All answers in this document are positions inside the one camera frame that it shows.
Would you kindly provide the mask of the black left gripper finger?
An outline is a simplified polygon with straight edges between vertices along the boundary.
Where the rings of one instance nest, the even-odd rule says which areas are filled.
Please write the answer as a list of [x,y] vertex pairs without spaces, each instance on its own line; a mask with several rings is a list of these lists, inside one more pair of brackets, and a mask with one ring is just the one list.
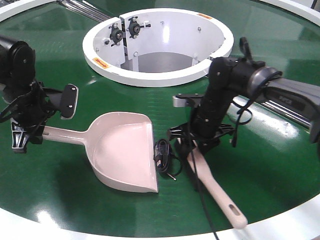
[[12,147],[14,153],[25,154],[27,152],[27,132],[16,122],[11,122]]

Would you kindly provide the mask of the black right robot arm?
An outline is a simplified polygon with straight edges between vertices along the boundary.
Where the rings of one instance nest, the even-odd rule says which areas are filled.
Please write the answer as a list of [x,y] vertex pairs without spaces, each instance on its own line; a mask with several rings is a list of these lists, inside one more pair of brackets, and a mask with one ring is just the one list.
[[170,140],[196,140],[205,144],[205,150],[219,144],[219,138],[233,135],[232,146],[238,140],[237,119],[235,126],[222,121],[234,97],[241,95],[248,99],[237,112],[239,118],[256,103],[272,101],[277,105],[296,113],[310,122],[310,142],[320,140],[320,88],[316,85],[289,80],[282,72],[266,66],[264,61],[253,61],[246,57],[218,57],[209,67],[208,86],[202,96],[178,94],[183,105],[191,106],[187,123],[172,127],[167,131]]

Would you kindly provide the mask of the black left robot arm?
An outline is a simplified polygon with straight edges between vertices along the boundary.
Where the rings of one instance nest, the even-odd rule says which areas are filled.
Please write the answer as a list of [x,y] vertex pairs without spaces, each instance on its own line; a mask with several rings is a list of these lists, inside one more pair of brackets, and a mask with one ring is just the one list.
[[0,90],[6,103],[0,121],[10,121],[12,150],[20,154],[28,143],[42,143],[44,126],[59,110],[62,94],[36,80],[35,59],[26,42],[0,37]]

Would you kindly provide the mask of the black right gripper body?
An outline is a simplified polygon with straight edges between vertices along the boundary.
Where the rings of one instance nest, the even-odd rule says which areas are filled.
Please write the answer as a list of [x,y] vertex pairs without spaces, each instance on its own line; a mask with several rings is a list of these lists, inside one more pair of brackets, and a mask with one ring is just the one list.
[[180,139],[186,145],[189,140],[195,140],[202,154],[217,147],[220,137],[235,130],[230,124],[222,123],[234,97],[232,90],[209,86],[199,106],[191,107],[188,122],[167,130],[168,139]]

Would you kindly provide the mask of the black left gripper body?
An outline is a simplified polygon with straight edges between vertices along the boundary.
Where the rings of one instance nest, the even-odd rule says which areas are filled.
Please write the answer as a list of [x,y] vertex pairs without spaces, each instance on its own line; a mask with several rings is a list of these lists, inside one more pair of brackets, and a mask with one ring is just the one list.
[[24,128],[28,142],[40,144],[41,130],[47,119],[60,106],[63,91],[44,87],[42,82],[33,80],[27,87],[5,86],[3,100],[7,106],[0,112],[0,122],[15,122]]

